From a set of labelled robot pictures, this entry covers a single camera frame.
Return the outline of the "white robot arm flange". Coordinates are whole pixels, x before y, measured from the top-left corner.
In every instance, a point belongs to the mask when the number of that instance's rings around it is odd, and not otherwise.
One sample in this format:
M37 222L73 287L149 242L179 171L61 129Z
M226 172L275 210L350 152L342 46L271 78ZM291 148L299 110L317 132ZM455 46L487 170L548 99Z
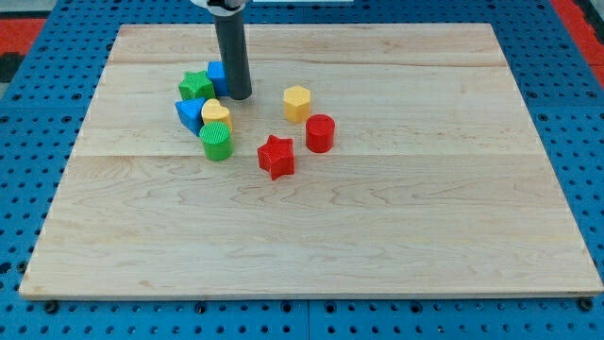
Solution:
M228 17L242 11L248 0L191 0L191 2L206 9L213 16Z

